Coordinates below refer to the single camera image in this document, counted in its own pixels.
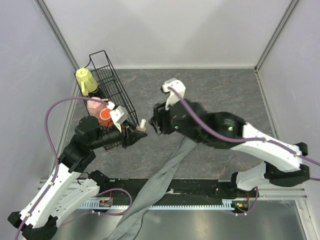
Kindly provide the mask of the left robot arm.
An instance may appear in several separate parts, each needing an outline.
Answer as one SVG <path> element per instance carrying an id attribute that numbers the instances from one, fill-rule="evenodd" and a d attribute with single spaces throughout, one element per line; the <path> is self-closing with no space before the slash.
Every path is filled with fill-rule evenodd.
<path id="1" fill-rule="evenodd" d="M 94 150 L 120 143 L 123 148 L 147 136 L 145 119 L 139 125 L 124 120 L 105 127 L 94 116 L 85 116 L 75 128 L 70 143 L 63 149 L 58 164 L 35 198 L 23 210 L 12 212 L 8 221 L 27 240 L 50 240 L 65 219 L 92 197 L 104 197 L 110 191 L 109 178 L 96 170 L 67 196 L 69 186 L 95 159 Z"/>

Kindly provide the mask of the nail polish bottle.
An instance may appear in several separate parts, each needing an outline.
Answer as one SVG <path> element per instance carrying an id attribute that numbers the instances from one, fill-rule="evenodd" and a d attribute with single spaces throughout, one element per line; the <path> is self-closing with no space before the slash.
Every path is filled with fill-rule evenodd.
<path id="1" fill-rule="evenodd" d="M 139 132 L 142 132 L 142 133 L 146 133 L 146 132 L 147 132 L 146 127 L 141 128 L 141 127 L 137 126 L 137 127 L 136 127 L 136 130 L 139 131 Z"/>

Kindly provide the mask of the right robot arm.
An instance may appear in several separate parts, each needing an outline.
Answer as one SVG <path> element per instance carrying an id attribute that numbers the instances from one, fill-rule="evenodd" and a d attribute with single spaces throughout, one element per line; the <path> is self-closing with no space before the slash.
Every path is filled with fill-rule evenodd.
<path id="1" fill-rule="evenodd" d="M 280 187 L 294 187 L 310 180 L 310 169 L 295 156 L 306 155 L 308 149 L 303 142 L 297 144 L 282 142 L 254 128 L 244 119 L 229 112 L 207 112 L 198 102 L 187 101 L 189 108 L 209 128 L 230 139 L 246 139 L 246 142 L 230 142 L 211 135 L 179 101 L 166 107 L 165 103 L 153 106 L 149 124 L 157 134 L 169 135 L 178 132 L 196 143 L 220 150 L 239 151 L 262 160 L 257 166 L 232 174 L 229 191 L 235 197 L 265 184 Z"/>

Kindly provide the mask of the grey sleeve forearm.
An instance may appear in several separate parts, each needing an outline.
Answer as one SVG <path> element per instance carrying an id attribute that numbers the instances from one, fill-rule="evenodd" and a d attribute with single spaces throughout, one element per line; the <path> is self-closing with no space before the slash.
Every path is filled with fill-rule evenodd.
<path id="1" fill-rule="evenodd" d="M 138 192 L 130 209 L 107 237 L 108 240 L 133 240 L 138 235 L 148 208 L 158 202 L 176 174 L 182 160 L 197 146 L 193 140 L 183 137 L 163 167 L 151 176 Z"/>

